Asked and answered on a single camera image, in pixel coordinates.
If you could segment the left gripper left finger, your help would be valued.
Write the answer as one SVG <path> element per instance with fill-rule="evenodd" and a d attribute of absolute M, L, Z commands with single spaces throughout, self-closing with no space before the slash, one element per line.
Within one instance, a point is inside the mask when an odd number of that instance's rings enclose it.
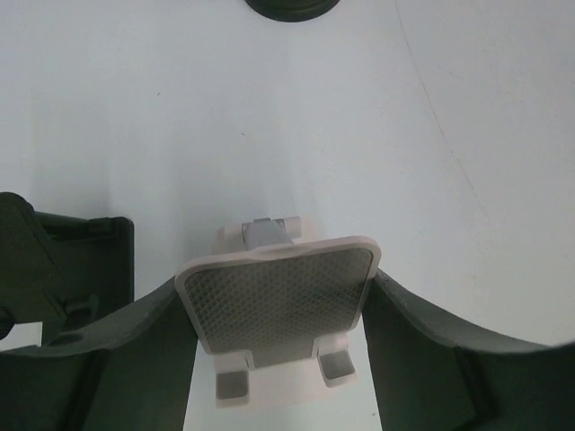
<path fill-rule="evenodd" d="M 40 347 L 1 354 L 3 430 L 181 430 L 198 337 L 169 279 Z"/>

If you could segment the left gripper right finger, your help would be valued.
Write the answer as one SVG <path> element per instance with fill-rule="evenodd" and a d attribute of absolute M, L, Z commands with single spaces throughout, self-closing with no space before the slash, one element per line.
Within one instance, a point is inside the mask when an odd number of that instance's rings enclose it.
<path fill-rule="evenodd" d="M 384 430 L 572 430 L 574 345 L 487 330 L 383 272 L 363 308 Z"/>

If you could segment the white folding phone stand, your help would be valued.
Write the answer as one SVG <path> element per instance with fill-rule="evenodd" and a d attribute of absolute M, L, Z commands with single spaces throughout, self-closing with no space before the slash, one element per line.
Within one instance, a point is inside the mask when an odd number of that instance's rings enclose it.
<path fill-rule="evenodd" d="M 328 388 L 355 380 L 349 333 L 381 259 L 365 236 L 303 240 L 298 217 L 263 218 L 217 231 L 209 256 L 186 263 L 175 289 L 205 352 L 216 403 L 243 406 L 305 390 L 289 365 L 315 361 Z"/>

